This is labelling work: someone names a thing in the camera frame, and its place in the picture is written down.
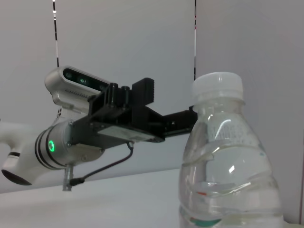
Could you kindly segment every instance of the cable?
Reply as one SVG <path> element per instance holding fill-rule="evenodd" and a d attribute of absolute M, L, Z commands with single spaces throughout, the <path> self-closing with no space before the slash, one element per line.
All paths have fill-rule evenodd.
<path fill-rule="evenodd" d="M 131 156 L 133 155 L 134 143 L 133 142 L 128 142 L 127 146 L 130 149 L 130 153 L 129 153 L 128 156 L 126 156 L 125 158 L 123 158 L 121 160 L 113 162 L 113 163 L 111 163 L 109 165 L 106 165 L 106 166 L 104 166 L 104 167 L 102 167 L 102 168 L 100 168 L 98 170 L 95 170 L 95 171 L 93 171 L 93 172 L 91 172 L 91 173 L 89 173 L 89 174 L 87 174 L 87 175 L 85 175 L 83 177 L 71 179 L 70 180 L 70 186 L 75 186 L 75 185 L 78 185 L 78 184 L 82 184 L 83 182 L 85 182 L 86 178 L 88 178 L 88 177 L 90 177 L 90 176 L 92 176 L 92 175 L 94 175 L 94 174 L 96 174 L 98 172 L 101 172 L 101 171 L 104 171 L 106 169 L 109 169 L 109 168 L 111 168 L 113 166 L 116 166 L 116 165 L 118 165 L 118 164 L 120 164 L 120 163 L 128 160 L 129 158 L 131 158 Z"/>

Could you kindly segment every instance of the screw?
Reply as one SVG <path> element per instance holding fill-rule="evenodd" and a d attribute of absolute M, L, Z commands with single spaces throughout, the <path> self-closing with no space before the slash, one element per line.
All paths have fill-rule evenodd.
<path fill-rule="evenodd" d="M 86 155 L 83 155 L 83 156 L 81 157 L 81 160 L 82 160 L 83 162 L 85 162 L 85 161 L 87 160 L 87 156 L 86 156 Z"/>

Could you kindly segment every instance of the white bottle cap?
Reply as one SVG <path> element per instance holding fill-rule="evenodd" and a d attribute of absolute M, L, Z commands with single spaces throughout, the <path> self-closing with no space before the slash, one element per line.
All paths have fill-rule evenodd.
<path fill-rule="evenodd" d="M 240 76 L 229 72 L 203 75 L 193 82 L 192 94 L 194 104 L 219 97 L 243 100 L 242 79 Z"/>

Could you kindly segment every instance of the table surface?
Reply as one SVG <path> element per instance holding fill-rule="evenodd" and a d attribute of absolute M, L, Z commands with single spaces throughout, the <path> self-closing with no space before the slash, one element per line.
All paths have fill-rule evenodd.
<path fill-rule="evenodd" d="M 178 175 L 169 170 L 89 181 L 72 192 L 56 186 L 0 194 L 0 227 L 178 228 Z"/>

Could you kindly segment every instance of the plastic water bottle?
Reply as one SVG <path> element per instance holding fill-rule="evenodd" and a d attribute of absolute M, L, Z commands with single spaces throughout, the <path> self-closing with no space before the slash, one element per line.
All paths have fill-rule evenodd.
<path fill-rule="evenodd" d="M 198 120 L 180 170 L 180 228 L 283 228 L 271 165 L 242 115 L 241 78 L 201 76 L 193 95 Z"/>

